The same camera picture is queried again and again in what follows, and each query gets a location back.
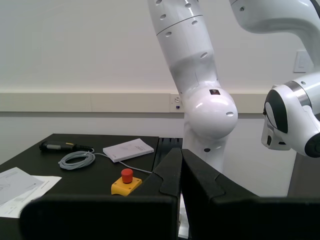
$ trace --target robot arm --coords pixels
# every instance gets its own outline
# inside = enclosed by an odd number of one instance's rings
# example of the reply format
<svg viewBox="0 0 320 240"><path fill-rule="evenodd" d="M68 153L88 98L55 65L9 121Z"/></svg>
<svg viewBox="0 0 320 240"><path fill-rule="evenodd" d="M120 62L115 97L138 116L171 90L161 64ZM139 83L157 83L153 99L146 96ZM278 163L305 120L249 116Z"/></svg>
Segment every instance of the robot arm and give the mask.
<svg viewBox="0 0 320 240"><path fill-rule="evenodd" d="M238 111L217 76L214 50L198 0L148 0L163 55L185 109L183 148L222 172Z"/></svg>
<svg viewBox="0 0 320 240"><path fill-rule="evenodd" d="M264 104L262 144L272 150L293 149L320 158L320 6L316 0L230 0L245 30L288 32L303 42L314 71L274 87Z"/></svg>

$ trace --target wall trim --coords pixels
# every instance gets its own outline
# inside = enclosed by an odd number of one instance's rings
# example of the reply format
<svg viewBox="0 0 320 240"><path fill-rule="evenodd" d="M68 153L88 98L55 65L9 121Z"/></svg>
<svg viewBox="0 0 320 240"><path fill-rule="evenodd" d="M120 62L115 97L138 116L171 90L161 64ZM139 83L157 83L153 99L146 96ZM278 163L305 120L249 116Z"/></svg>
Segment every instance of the wall trim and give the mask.
<svg viewBox="0 0 320 240"><path fill-rule="evenodd" d="M231 96L240 114L261 114L267 94ZM170 113L171 109L170 93L0 93L0 112Z"/></svg>

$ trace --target electrical outlet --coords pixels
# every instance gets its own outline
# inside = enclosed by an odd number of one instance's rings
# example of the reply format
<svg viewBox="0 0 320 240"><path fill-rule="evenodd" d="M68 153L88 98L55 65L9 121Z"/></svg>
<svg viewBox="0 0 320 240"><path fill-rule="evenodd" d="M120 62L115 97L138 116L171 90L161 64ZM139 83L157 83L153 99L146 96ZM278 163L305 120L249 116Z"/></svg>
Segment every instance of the electrical outlet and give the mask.
<svg viewBox="0 0 320 240"><path fill-rule="evenodd" d="M184 113L184 106L182 105L179 94L170 94L170 113Z"/></svg>

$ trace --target coiled cable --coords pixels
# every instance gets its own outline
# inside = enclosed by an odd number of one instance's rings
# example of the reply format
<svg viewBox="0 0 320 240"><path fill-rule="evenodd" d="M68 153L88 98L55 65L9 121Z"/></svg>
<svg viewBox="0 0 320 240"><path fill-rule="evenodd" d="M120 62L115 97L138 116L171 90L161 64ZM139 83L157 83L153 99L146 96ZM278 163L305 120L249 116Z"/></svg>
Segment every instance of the coiled cable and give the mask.
<svg viewBox="0 0 320 240"><path fill-rule="evenodd" d="M86 166L89 166L90 164L92 164L95 161L97 155L109 158L105 154L95 153L95 150L92 148L91 151L71 152L68 155L65 155L58 163L59 163L60 168L62 168L62 169L66 169L66 170L80 169L80 168L83 168L83 167L86 167ZM74 162L74 163L67 163L71 159L77 159L77 158L85 158L85 159L82 161ZM132 166L128 166L128 165L124 164L122 161L119 161L118 163L126 166L129 169L137 170L137 171L144 172L147 174L152 174L152 172L150 172L150 171L146 171L146 170L142 170L142 169L135 168Z"/></svg>

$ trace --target emergency stop button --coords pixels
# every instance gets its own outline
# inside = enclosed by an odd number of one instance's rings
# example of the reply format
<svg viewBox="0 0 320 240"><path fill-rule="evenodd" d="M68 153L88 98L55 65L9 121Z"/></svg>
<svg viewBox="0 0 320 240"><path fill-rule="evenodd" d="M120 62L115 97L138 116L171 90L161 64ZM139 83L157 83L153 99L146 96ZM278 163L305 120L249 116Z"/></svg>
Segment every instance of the emergency stop button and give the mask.
<svg viewBox="0 0 320 240"><path fill-rule="evenodd" d="M121 177L124 184L130 184L132 183L134 177L134 171L132 171L130 168L126 168L121 171Z"/></svg>

